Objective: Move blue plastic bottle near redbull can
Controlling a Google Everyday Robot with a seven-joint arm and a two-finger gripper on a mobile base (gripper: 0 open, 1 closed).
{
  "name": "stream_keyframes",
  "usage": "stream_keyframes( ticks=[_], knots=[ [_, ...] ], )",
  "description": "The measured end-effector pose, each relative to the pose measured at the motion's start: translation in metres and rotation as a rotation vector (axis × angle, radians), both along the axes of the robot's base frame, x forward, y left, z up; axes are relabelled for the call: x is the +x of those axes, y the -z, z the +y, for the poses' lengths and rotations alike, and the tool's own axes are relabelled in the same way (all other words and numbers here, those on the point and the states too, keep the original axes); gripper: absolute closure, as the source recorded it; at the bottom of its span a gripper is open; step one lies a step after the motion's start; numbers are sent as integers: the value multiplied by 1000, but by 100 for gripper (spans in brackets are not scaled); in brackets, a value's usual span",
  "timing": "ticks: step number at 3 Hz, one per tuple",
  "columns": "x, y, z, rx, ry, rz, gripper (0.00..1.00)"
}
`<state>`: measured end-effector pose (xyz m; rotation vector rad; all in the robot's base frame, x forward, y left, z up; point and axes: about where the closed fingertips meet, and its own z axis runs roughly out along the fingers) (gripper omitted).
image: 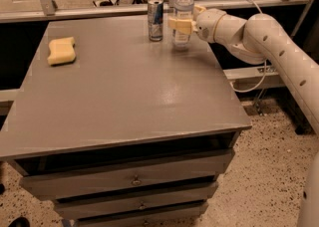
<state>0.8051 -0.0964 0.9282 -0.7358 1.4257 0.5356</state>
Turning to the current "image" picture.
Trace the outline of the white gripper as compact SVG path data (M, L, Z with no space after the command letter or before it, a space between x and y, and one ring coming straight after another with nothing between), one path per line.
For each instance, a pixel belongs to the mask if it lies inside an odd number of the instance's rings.
M205 7L195 5L193 7L193 19L168 18L168 26L186 35L197 31L197 36L208 43L214 43L214 32L218 21L226 15L225 11L218 9L206 10Z

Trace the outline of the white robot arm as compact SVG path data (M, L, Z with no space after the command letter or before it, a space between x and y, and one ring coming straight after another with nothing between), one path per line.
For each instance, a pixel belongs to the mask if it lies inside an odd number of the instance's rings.
M259 12L245 20L218 9L196 6L188 18L171 17L168 26L182 34L195 33L205 42L218 43L245 63L270 61L319 134L319 66L273 17Z

